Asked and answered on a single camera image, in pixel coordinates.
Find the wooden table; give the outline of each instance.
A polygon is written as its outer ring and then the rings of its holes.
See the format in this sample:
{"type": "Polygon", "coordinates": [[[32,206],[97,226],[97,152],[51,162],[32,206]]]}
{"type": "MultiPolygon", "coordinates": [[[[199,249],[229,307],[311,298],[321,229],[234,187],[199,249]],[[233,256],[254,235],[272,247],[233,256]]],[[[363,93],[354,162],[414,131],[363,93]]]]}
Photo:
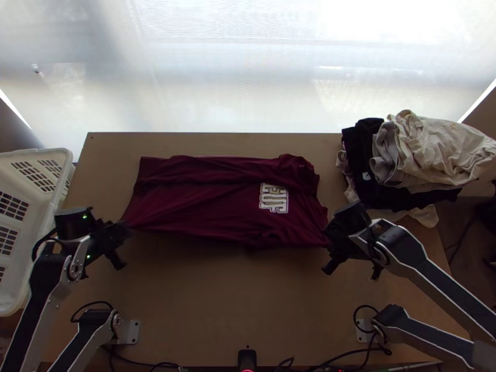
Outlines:
{"type": "MultiPolygon", "coordinates": [[[[177,154],[305,157],[321,175],[318,197],[332,212],[345,205],[345,181],[335,168],[340,135],[89,133],[64,207],[93,206],[96,217],[119,219],[133,189],[141,156],[177,154]]],[[[438,265],[448,269],[436,229],[410,220],[409,228],[438,265]]],[[[99,259],[89,278],[64,302],[45,355],[53,361],[76,332],[71,313],[89,301],[110,301],[123,317],[142,322],[139,342],[122,354],[157,363],[232,366],[237,351],[256,349],[260,365],[295,356],[296,365],[315,365],[365,347],[352,322],[361,304],[389,303],[417,319],[467,337],[467,333],[408,280],[384,271],[371,281],[369,262],[348,261],[330,277],[320,267],[324,249],[278,249],[247,254],[225,244],[137,232],[119,253],[128,262],[116,272],[99,259]]],[[[431,361],[406,345],[393,355],[372,353],[373,364],[431,361]]],[[[364,354],[343,363],[360,364],[364,354]]],[[[103,355],[97,355],[99,361],[103,355]]]]}

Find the basket hole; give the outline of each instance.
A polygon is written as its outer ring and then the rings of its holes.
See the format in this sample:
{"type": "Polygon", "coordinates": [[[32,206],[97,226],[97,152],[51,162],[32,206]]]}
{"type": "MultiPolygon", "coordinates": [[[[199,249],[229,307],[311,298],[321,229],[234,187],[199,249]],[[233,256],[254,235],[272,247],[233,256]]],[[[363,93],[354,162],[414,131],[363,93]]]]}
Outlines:
{"type": "Polygon", "coordinates": [[[19,221],[24,220],[28,203],[0,191],[0,213],[19,221]]]}

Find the black wire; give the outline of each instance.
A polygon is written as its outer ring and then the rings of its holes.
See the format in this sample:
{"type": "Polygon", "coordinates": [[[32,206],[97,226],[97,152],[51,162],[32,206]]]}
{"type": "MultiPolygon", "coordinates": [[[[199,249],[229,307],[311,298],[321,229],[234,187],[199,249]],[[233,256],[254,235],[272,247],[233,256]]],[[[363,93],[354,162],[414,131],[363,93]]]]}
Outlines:
{"type": "Polygon", "coordinates": [[[294,361],[295,358],[293,356],[291,358],[284,359],[274,368],[274,372],[291,371],[291,366],[294,361]]]}
{"type": "Polygon", "coordinates": [[[365,355],[365,360],[361,364],[360,367],[353,368],[353,369],[347,369],[348,371],[360,371],[363,367],[365,367],[368,363],[368,357],[370,356],[370,352],[372,351],[372,343],[374,342],[374,339],[377,336],[377,332],[372,335],[370,338],[370,342],[368,343],[368,348],[367,348],[367,354],[365,355]]]}
{"type": "MultiPolygon", "coordinates": [[[[341,358],[344,358],[344,357],[347,357],[349,355],[353,355],[353,354],[358,354],[358,353],[366,353],[365,355],[365,360],[363,361],[363,363],[361,364],[360,367],[358,368],[354,368],[354,369],[351,369],[349,371],[358,371],[360,369],[362,369],[363,367],[366,366],[366,364],[368,363],[368,359],[369,359],[369,356],[370,356],[370,353],[371,352],[378,352],[378,351],[381,351],[383,352],[384,354],[386,354],[387,356],[389,355],[392,355],[392,351],[390,351],[390,349],[382,346],[380,343],[378,344],[379,347],[372,347],[372,344],[374,342],[374,339],[377,337],[378,335],[378,332],[376,330],[372,330],[372,331],[368,331],[368,330],[364,330],[362,329],[361,327],[358,327],[357,325],[357,314],[358,312],[361,310],[361,309],[372,309],[373,311],[375,311],[376,313],[379,313],[379,311],[374,308],[373,306],[370,306],[370,305],[361,305],[359,307],[357,307],[355,309],[355,311],[353,312],[353,323],[355,325],[355,327],[357,327],[358,329],[360,329],[362,332],[364,333],[367,333],[367,334],[373,334],[372,335],[372,338],[370,339],[370,342],[368,344],[368,347],[367,348],[364,348],[364,349],[357,349],[357,350],[352,350],[350,352],[346,352],[346,353],[342,353],[338,356],[335,356],[334,358],[331,358],[329,360],[326,360],[325,362],[321,363],[320,365],[318,366],[313,366],[313,367],[310,367],[308,368],[305,372],[313,372],[315,370],[318,370],[319,368],[326,368],[326,367],[330,367],[330,364],[336,360],[339,360],[341,358]]],[[[387,338],[386,338],[386,334],[384,333],[384,331],[382,331],[381,329],[381,333],[384,335],[384,341],[387,342],[387,338]]]]}
{"type": "Polygon", "coordinates": [[[448,265],[451,265],[451,263],[453,262],[454,256],[460,250],[460,247],[461,247],[461,244],[463,243],[463,240],[465,239],[467,233],[470,230],[470,227],[474,224],[475,221],[477,221],[477,215],[472,216],[472,218],[467,222],[467,224],[463,228],[463,231],[460,235],[460,239],[458,239],[458,243],[456,244],[456,248],[454,249],[453,254],[451,255],[451,257],[448,260],[448,265]]]}
{"type": "Polygon", "coordinates": [[[106,302],[106,301],[93,301],[93,302],[90,302],[90,303],[87,303],[85,305],[82,305],[79,309],[77,309],[74,314],[71,316],[71,323],[77,323],[78,321],[75,319],[76,315],[83,309],[85,308],[89,308],[90,306],[93,306],[93,305],[106,305],[110,310],[113,310],[113,306],[106,302]]]}
{"type": "Polygon", "coordinates": [[[40,240],[38,240],[38,241],[35,243],[35,245],[34,245],[34,247],[33,247],[33,251],[31,251],[31,260],[32,260],[33,262],[35,262],[35,261],[36,261],[36,258],[38,258],[38,249],[40,248],[40,245],[41,245],[43,242],[47,241],[47,239],[49,239],[49,238],[50,238],[50,236],[54,235],[55,231],[56,231],[56,228],[53,228],[52,230],[50,230],[50,231],[48,232],[48,234],[46,234],[45,236],[43,236],[40,240]]]}
{"type": "Polygon", "coordinates": [[[361,306],[357,307],[355,309],[355,311],[353,311],[353,324],[355,325],[356,328],[358,328],[360,331],[362,331],[365,334],[376,333],[376,331],[374,329],[365,330],[365,329],[363,329],[363,328],[361,328],[361,327],[358,326],[358,323],[357,323],[357,314],[362,309],[372,309],[373,311],[376,312],[376,314],[379,314],[379,311],[377,311],[377,309],[374,308],[373,306],[370,306],[370,305],[361,305],[361,306]]]}
{"type": "Polygon", "coordinates": [[[156,368],[173,368],[175,370],[179,369],[179,366],[175,363],[170,363],[168,361],[162,361],[155,364],[149,372],[153,372],[156,368]]]}
{"type": "MultiPolygon", "coordinates": [[[[105,345],[102,345],[101,348],[103,350],[105,350],[107,353],[112,353],[111,350],[109,350],[105,345]]],[[[128,358],[125,358],[124,356],[121,356],[117,353],[113,353],[112,355],[113,358],[116,358],[116,359],[119,359],[121,361],[125,361],[129,364],[132,364],[132,365],[135,365],[135,366],[144,366],[144,367],[152,367],[152,368],[177,368],[179,369],[180,366],[175,364],[175,363],[169,363],[169,362],[162,362],[162,363],[158,363],[158,364],[151,364],[151,363],[143,363],[143,362],[140,362],[140,361],[135,361],[135,360],[131,360],[131,359],[128,359],[128,358]]]]}

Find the folded shirt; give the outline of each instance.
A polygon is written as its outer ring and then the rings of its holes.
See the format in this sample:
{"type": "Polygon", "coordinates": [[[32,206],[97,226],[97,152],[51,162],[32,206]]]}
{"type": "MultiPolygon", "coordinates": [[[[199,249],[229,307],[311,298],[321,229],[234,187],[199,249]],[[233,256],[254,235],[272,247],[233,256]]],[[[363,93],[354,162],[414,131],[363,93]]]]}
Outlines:
{"type": "Polygon", "coordinates": [[[123,219],[133,229],[236,242],[325,247],[319,175],[302,157],[142,157],[123,219]]]}

